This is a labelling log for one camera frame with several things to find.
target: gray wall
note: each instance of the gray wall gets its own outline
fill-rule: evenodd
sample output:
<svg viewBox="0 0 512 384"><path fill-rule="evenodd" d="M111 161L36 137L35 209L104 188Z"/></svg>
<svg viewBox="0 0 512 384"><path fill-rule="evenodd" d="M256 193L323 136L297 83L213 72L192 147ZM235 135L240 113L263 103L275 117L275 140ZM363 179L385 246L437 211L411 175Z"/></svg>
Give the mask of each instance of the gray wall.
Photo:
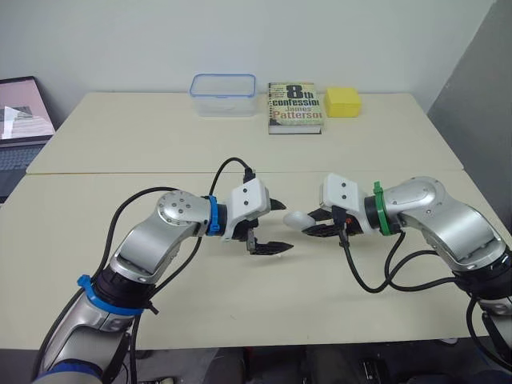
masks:
<svg viewBox="0 0 512 384"><path fill-rule="evenodd" d="M511 0L492 5L428 115L511 231Z"/></svg>

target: green ring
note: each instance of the green ring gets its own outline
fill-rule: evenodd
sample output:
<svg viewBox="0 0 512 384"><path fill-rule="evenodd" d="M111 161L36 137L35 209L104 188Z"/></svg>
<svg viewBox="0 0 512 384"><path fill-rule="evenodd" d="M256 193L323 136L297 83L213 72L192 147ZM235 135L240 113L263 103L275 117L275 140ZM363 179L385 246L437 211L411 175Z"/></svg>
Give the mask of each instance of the green ring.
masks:
<svg viewBox="0 0 512 384"><path fill-rule="evenodd" d="M387 223L386 205L384 204L384 190L380 182L374 182L375 206L377 207L378 222L384 236L390 236L390 226Z"/></svg>

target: yellow sponge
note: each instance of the yellow sponge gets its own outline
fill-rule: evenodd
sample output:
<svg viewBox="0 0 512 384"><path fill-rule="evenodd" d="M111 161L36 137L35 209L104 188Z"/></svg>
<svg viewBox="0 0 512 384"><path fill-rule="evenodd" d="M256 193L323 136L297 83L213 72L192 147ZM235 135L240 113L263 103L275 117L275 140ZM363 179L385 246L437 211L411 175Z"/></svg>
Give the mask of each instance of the yellow sponge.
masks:
<svg viewBox="0 0 512 384"><path fill-rule="evenodd" d="M330 118L355 118L361 111L361 98L355 88L327 88L324 103Z"/></svg>

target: cable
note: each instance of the cable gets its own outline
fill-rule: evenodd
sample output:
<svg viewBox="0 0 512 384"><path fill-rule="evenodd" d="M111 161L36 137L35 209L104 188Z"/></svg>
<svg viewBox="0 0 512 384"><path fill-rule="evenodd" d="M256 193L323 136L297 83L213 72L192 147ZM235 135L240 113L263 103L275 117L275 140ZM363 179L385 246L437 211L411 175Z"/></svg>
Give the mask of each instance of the cable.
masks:
<svg viewBox="0 0 512 384"><path fill-rule="evenodd" d="M231 163L231 162L238 162L238 163L240 163L244 167L244 169L246 171L246 174L247 174L247 172L252 174L252 169L247 165L246 162L244 162L240 158L228 158L227 160L225 160L220 165L220 167L218 168L217 172L215 173L215 177L214 177L214 180L211 183L210 191L208 192L208 194L214 194L215 187L217 185L217 181L218 181L219 176L221 175L221 173L224 170L224 168L226 168L226 166L229 163ZM202 238L198 238L198 240L196 241L195 246L192 249L192 252L190 253L190 256L187 258L187 260L185 260L183 262L183 264L181 264L180 267L176 269L175 272L173 272L168 278L166 278L159 286L157 286L154 289L153 293L151 294L151 297L155 296L158 292L160 292L162 289L164 289L167 286L167 284L169 284L171 281L173 281L174 278L176 278L176 276L178 276L185 269L185 267L189 265L189 263L192 261L192 259L194 258L194 256L198 252L199 247L201 245L201 241L202 241Z"/></svg>
<svg viewBox="0 0 512 384"><path fill-rule="evenodd" d="M211 187L210 187L210 191L208 192L208 194L214 194L214 190L215 190L215 186L217 185L217 180L218 180L218 177L221 175L222 171L224 170L224 168L230 163L230 162L239 162L244 168L245 168L245 171L249 171L252 173L252 169L247 165L246 162L244 162L243 160L241 160L240 158L228 158L227 160L225 160L221 166L218 168L217 170L217 173L215 174L215 177L214 177L214 180L212 181L211 183Z"/></svg>
<svg viewBox="0 0 512 384"><path fill-rule="evenodd" d="M254 174L252 172L252 169L243 160L241 160L240 158L228 158L218 168L218 171L215 174L214 180L212 181L209 194L213 194L213 192L215 190L215 187L217 185L217 181L218 181L218 178L219 178L220 174L222 173L224 168L230 162L238 162L238 163L240 163L245 168L245 177L253 177L254 176ZM141 191L137 192L136 194L130 196L127 200L124 201L123 204L121 204L119 206L119 208L116 209L116 211L114 213L114 216L112 217L112 219L110 221L110 225L109 225L109 229L108 229L107 236L106 236L106 241L105 241L105 248L103 250L102 260L100 261L100 263L98 265L98 268L96 269L96 271L94 272L94 274L93 274L93 276L91 278L92 282L94 282L96 280L96 278L100 275L100 273L105 269L105 266L106 266L106 264L108 262L108 259L109 259L109 256L110 256L110 249L112 247L112 241L114 239L115 227L116 227L116 225L118 223L118 220L119 220L119 217L121 216L121 213L124 211L124 209L129 204L131 204L134 200L140 198L141 196L144 196L145 194L150 194L150 193L157 192L157 191L173 191L173 190L177 190L177 189L176 188L167 187L167 186L156 186L156 187L153 187L153 188L148 188L148 189L145 189L145 190L141 190ZM198 238L198 240L196 241L196 244L194 246L194 249L190 253L190 256L187 258L187 260L185 260L184 263L181 264L180 267L177 268L176 271L173 272L171 276L169 276L166 280L164 280L162 282L162 284L160 284L157 288L155 288L155 290L152 293L151 297L155 296L156 293L158 293L160 290L162 290L167 284L169 284L169 282L171 282L174 278L176 278L186 268L186 266L189 265L189 263L192 261L192 259L194 258L194 256L198 252L199 247L201 245L201 241L202 241L202 238ZM36 359L35 359L35 362L34 362L34 367L32 369L32 381L34 381L37 378L37 376L39 375L39 371L41 369L41 363L42 363L43 355L46 352L46 349L48 347L48 344L50 343L51 338L54 335L54 332L57 330L58 326L60 325L60 323L62 322L64 317L67 315L67 313L69 312L69 310L71 309L73 304L75 304L75 302L78 300L78 298L80 297L82 292L83 292L83 289L81 288L80 290L77 291L76 294L74 294L74 296L68 301L66 306L62 309L62 311L59 314L59 316L57 316L57 318L55 319L55 321L52 324L51 328L48 330L48 332L47 332L45 338L43 339L43 342L42 342L42 344L41 344L41 346L39 348L38 354L36 355ZM140 321L140 316L136 317L136 319L134 321L133 328L132 328L132 337L130 339L130 345L133 343L134 347L135 347L136 341L137 341L137 330L138 330L139 321ZM135 357L134 356L134 352L131 353L131 351L130 351L130 368L132 366L134 366L134 364L135 364L134 357ZM135 383L137 382L136 375L137 375L137 372L135 371ZM133 370L132 370L131 376L132 376L132 382L133 382L134 381Z"/></svg>
<svg viewBox="0 0 512 384"><path fill-rule="evenodd" d="M417 252L413 252L412 254L408 254L407 256L405 256L404 259L400 260L400 262L398 262L396 267L393 268L391 272L389 272L389 264L391 263L391 259L394 256L394 254L396 253L397 249L402 244L404 237L405 237L405 233L402 232L400 234L400 237L398 238L396 243L393 245L393 248L391 248L391 251L387 256L386 267L385 267L386 279L377 288L372 288L372 287L368 286L367 284L365 284L365 282L362 280L361 276L359 275L359 272L354 264L354 260L352 259L352 254L350 252L349 244L345 240L342 230L340 230L340 234L339 234L340 245L342 246L343 250L345 251L346 260L349 264L350 271L352 272L352 275L354 276L354 278L356 279L358 284L361 286L361 288L363 288L366 292L369 292L371 294L377 294L379 292L382 292L388 285L391 285L396 273L399 272L400 269L403 268L403 266L406 263L408 263L410 260L412 260L413 258L416 258L417 256L421 256L423 254L437 254L432 250L420 250ZM421 284L419 286L397 286L396 284L394 284L394 285L397 287L396 288L397 290L403 290L403 291L409 292L409 291L427 290L429 288L433 288L433 287L439 286L441 284L446 284L448 282L456 282L456 281L457 281L456 278L441 278L439 280Z"/></svg>
<svg viewBox="0 0 512 384"><path fill-rule="evenodd" d="M391 259L393 258L397 249L402 244L404 238L406 238L406 233L401 230L400 238L394 244L393 248L387 255L386 262L384 263L384 276L385 277L388 277L390 275ZM409 260L412 260L413 258L416 258L417 256L421 256L424 254L433 254L436 256L438 255L438 253L434 250L419 250L417 252L413 252L412 254L408 254L407 256L405 256L404 263L408 262ZM425 284L420 284L418 286L399 286L398 284L391 281L390 286L395 288L396 290L400 290L401 292L418 292L420 290L428 290L429 288L434 288L435 286L440 286L441 284L446 284L448 282L458 282L458 280L459 279L457 279L457 278L440 278L438 280L434 280L432 282L427 282Z"/></svg>
<svg viewBox="0 0 512 384"><path fill-rule="evenodd" d="M192 249L192 252L190 253L190 256L187 258L187 260L185 260L183 262L183 264L181 264L179 266L179 268L176 269L175 272L173 272L168 278L166 278L159 286L157 286L153 293L151 294L151 297L155 296L158 292L160 292L161 290L163 290L167 284L169 284L171 281L174 280L174 278L176 276L178 276L182 270L185 269L186 266L189 265L189 263L192 261L192 259L194 258L194 256L196 255L196 253L198 252L199 250L199 247L201 245L201 241L202 241L202 238L198 238L198 240L195 242L195 246L194 248Z"/></svg>
<svg viewBox="0 0 512 384"><path fill-rule="evenodd" d="M145 190L141 190L137 192L136 194L130 196L127 200L124 201L123 204L119 206L119 208L116 209L114 216L112 216L112 220L110 220L109 230L106 235L106 241L105 241L105 249L103 250L103 256L102 260L99 263L98 268L96 269L96 272L94 272L93 277L91 278L91 282L94 282L96 278L99 276L99 274L102 272L102 270L105 269L106 263L109 260L110 256L110 248L112 247L112 240L114 238L114 231L115 226L118 223L119 216L121 216L121 213L124 211L124 209L131 204L133 201L137 200L141 196L144 196L145 194L151 194L153 192L159 192L159 191L167 191L172 192L173 190L177 190L176 188L171 188L168 186L155 186L153 188L147 188Z"/></svg>
<svg viewBox="0 0 512 384"><path fill-rule="evenodd" d="M128 372L128 367L126 366L126 364L124 362L122 362L122 367L125 369L125 373L126 373L125 384L128 384L128 377L130 376L130 373Z"/></svg>
<svg viewBox="0 0 512 384"><path fill-rule="evenodd" d="M130 376L131 376L131 384L137 384L137 360L135 357L136 345L137 345L137 332L138 325L141 321L141 315L138 314L135 316L134 325L131 329L130 336Z"/></svg>
<svg viewBox="0 0 512 384"><path fill-rule="evenodd" d="M76 294L73 295L73 297L67 302L66 306L64 306L64 308L61 310L61 313L58 314L57 318L54 320L54 323L51 325L48 332L46 332L46 336L42 340L42 344L39 347L38 353L35 356L34 365L32 366L32 377L30 379L32 382L39 376L39 371L41 369L41 363L42 363L42 357L43 357L44 353L46 352L46 348L48 347L48 344L50 343L52 336L54 335L58 326L61 324L61 321L67 315L68 311L71 309L71 307L74 305L74 303L78 300L78 298L80 297L82 292L83 292L83 288L80 288L79 290L77 290Z"/></svg>
<svg viewBox="0 0 512 384"><path fill-rule="evenodd" d="M110 220L109 230L106 235L106 241L105 241L105 249L103 250L103 256L102 260L99 263L98 268L94 272L93 277L91 278L91 281L93 282L99 274L102 272L102 270L105 268L106 263L108 262L108 258L110 255L110 248L112 247L112 240L114 238L114 231L115 227L118 223L119 217L121 216L121 213L124 211L124 209L131 204L134 200L140 198L141 196L144 196L145 194L150 194L157 191L173 191L176 190L176 188L171 188L168 186L156 186L153 188L148 188L146 190L141 190L137 192L136 194L130 196L127 200L124 201L123 204L119 206L119 208L116 209L114 216ZM48 344L50 343L50 340L52 336L54 335L55 331L57 330L58 326L60 325L61 321L64 319L64 317L67 315L68 311L71 309L73 304L78 300L80 295L82 294L83 289L77 291L76 294L73 295L73 297L68 301L66 306L62 309L61 313L57 316L54 323L51 325L50 329L46 333L45 338L42 341L41 346L39 347L38 354L36 355L36 359L34 361L34 366L32 368L32 381L34 381L38 375L39 371L41 369L41 363L42 363L42 357L44 353L46 352L46 348L48 348Z"/></svg>
<svg viewBox="0 0 512 384"><path fill-rule="evenodd" d="M485 356L487 356L490 360L492 360L493 362L498 364L500 367L505 368L506 370L512 372L512 365L509 364L508 362L504 362L498 356L493 354L490 350L485 348L484 345L478 339L477 334L474 332L474 328L473 328L473 310L474 310L474 307L476 306L476 304L477 304L476 297L475 296L471 296L471 300L470 300L470 303L467 306L467 311L466 311L466 324L467 324L467 329L470 332L471 339L473 340L473 342L476 344L476 346L480 349L480 351Z"/></svg>
<svg viewBox="0 0 512 384"><path fill-rule="evenodd" d="M214 180L211 183L210 191L208 192L208 194L214 193L219 176L221 175L224 168L230 162L238 162L244 167L244 169L245 169L244 182L246 181L246 178L252 178L254 176L252 169L246 164L246 162L244 162L240 158L228 158L218 168L217 173L215 174ZM183 262L183 264L180 265L179 268L176 269L175 272L173 272L168 278L166 278L159 286L157 286L154 289L150 298L152 298L158 292L160 292L162 289L164 289L167 286L167 284L169 284L171 281L173 281L186 268L186 266L188 266L190 264L190 262L192 261L192 259L194 258L194 256L196 255L196 253L199 250L201 241L202 241L202 238L198 238L189 257ZM131 337L130 337L130 376L131 376L132 384L137 384L137 363L135 360L135 350L136 350L136 345L137 345L137 332L138 332L139 323L140 323L140 315L135 318L135 321L134 321L134 324L132 327L132 331L131 331Z"/></svg>

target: book cover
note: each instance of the book cover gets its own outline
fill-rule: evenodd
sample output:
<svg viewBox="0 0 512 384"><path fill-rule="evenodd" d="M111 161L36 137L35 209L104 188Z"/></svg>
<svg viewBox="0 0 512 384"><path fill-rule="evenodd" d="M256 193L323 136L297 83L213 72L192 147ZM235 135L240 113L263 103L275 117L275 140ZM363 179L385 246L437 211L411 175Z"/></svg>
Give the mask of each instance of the book cover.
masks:
<svg viewBox="0 0 512 384"><path fill-rule="evenodd" d="M269 83L269 133L317 134L322 109L312 82Z"/></svg>

